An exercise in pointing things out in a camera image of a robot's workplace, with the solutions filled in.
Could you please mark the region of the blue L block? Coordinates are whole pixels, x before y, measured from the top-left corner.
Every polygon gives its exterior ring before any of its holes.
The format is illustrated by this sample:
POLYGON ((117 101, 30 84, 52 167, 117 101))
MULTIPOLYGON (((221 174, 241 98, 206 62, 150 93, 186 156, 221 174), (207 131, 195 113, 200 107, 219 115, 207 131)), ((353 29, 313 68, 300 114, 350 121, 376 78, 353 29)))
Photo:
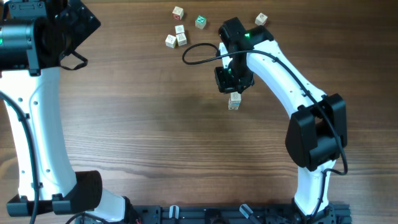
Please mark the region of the blue L block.
POLYGON ((237 91, 230 93, 229 103, 239 105, 241 103, 241 94, 237 91))

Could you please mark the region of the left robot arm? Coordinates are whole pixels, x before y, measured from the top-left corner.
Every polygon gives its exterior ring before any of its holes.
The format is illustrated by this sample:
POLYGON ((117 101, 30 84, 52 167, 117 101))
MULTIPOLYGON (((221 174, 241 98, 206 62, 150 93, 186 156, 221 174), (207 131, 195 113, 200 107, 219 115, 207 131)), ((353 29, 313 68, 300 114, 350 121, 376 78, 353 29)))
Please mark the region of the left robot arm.
POLYGON ((104 189, 98 171, 73 170, 60 119, 62 60, 100 21, 81 1, 5 1, 1 18, 1 100, 19 166, 12 217, 55 213, 98 223, 140 223, 130 201, 104 189))

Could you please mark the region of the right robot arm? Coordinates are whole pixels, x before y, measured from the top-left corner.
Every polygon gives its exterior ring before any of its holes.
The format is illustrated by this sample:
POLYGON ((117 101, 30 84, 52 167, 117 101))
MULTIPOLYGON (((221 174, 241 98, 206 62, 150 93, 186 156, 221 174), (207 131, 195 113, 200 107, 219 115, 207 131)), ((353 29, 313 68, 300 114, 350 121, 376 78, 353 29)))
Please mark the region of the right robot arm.
POLYGON ((339 94, 328 96, 312 85, 283 55, 273 35, 264 27, 247 30, 237 17, 219 28, 215 68, 222 93, 242 93, 258 76, 282 103, 289 116, 285 146, 298 167, 293 205, 305 223, 313 223, 329 211, 328 183, 338 159, 348 165, 346 103, 339 94))

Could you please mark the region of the wooden picture block top right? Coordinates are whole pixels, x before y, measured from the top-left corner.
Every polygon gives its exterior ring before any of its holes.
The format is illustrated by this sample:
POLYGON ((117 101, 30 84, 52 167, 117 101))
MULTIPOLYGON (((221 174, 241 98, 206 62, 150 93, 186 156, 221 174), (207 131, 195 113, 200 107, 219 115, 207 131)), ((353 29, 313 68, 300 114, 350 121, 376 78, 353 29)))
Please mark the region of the wooden picture block top right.
POLYGON ((268 16, 260 12, 255 19, 255 24, 258 26, 264 26, 266 24, 267 20, 268 20, 268 16))

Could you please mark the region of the green N block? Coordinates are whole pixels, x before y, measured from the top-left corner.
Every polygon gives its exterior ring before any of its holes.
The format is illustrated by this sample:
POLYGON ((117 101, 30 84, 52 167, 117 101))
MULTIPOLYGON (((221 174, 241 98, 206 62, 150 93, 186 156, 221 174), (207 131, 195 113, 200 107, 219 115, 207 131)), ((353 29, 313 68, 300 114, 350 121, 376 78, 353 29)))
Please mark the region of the green N block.
POLYGON ((206 26, 206 22, 207 22, 206 17, 198 15, 198 17, 195 19, 195 27, 199 29, 204 29, 206 26))

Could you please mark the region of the red-edged block left cluster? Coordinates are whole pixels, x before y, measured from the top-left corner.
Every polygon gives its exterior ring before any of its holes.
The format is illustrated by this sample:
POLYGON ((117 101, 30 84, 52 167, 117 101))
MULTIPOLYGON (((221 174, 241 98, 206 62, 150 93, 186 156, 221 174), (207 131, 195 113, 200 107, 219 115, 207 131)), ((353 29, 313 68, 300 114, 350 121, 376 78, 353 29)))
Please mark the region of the red-edged block left cluster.
POLYGON ((175 32, 176 34, 182 34, 185 32, 184 25, 177 25, 175 26, 175 32))

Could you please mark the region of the plain wooden block far left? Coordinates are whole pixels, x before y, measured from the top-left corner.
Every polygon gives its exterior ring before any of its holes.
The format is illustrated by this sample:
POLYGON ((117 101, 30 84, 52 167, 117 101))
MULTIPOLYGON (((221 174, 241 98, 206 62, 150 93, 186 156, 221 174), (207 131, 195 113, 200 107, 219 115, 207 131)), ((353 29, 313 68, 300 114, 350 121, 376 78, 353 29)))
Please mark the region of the plain wooden block far left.
POLYGON ((165 44, 166 44, 166 46, 168 46, 168 47, 174 49, 174 48, 176 47, 176 45, 177 45, 177 38, 176 38, 176 36, 170 35, 170 34, 169 34, 169 35, 166 37, 165 44))

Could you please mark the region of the red-sided block top left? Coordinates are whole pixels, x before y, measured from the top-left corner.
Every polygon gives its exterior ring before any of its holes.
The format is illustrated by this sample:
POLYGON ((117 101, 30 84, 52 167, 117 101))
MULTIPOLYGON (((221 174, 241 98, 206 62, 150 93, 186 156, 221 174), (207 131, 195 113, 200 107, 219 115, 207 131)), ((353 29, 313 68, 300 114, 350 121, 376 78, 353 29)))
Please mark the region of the red-sided block top left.
POLYGON ((172 11, 172 15, 173 15, 173 18, 174 18, 174 19, 176 19, 176 20, 178 20, 178 21, 181 21, 182 18, 183 18, 183 15, 184 15, 184 10, 183 10, 183 8, 178 7, 178 6, 175 6, 174 9, 173 9, 173 11, 172 11))

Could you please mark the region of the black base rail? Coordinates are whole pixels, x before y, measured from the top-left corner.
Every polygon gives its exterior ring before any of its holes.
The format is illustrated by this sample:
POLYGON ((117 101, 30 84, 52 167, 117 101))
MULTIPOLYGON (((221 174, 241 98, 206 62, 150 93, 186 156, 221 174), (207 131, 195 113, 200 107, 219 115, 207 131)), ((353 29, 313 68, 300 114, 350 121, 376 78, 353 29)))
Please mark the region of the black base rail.
POLYGON ((291 204, 273 204, 261 207, 170 207, 136 206, 133 208, 135 220, 126 223, 144 224, 210 224, 210 223, 353 223, 349 205, 333 205, 326 207, 324 212, 318 211, 312 222, 301 216, 297 208, 291 204))

